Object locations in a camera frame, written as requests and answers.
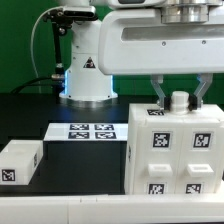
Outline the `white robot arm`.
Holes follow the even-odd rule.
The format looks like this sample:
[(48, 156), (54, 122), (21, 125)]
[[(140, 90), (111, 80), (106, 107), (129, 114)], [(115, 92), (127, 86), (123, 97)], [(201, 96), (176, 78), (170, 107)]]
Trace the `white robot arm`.
[(149, 75), (160, 87), (165, 75), (196, 74), (187, 98), (201, 107), (215, 73), (224, 73), (224, 0), (56, 0), (62, 26), (73, 31), (72, 61), (63, 98), (76, 104), (114, 100), (114, 75)]

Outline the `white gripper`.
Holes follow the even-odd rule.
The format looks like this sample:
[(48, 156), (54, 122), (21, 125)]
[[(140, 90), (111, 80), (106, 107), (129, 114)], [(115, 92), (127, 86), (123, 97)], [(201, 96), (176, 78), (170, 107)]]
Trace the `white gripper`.
[(161, 110), (171, 97), (159, 74), (195, 74), (190, 111), (200, 109), (213, 81), (224, 72), (224, 0), (107, 0), (102, 21), (99, 69), (106, 75), (152, 75)]

